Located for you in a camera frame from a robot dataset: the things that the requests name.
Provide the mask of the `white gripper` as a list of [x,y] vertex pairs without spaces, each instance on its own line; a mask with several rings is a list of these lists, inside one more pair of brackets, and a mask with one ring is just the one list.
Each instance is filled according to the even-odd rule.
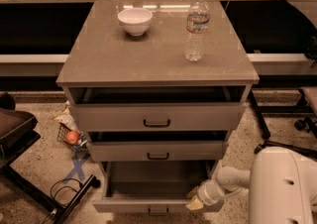
[[204,205],[216,204],[219,200],[225,198],[226,190],[215,180],[208,179],[200,186],[192,188],[186,195],[186,199],[191,199],[186,207],[191,210],[200,210]]

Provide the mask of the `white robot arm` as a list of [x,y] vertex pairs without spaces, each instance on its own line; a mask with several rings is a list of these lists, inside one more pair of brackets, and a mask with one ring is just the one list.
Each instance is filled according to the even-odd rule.
[[192,211],[249,197],[249,224],[314,224],[317,163],[282,147],[261,150],[249,170],[221,167],[188,193]]

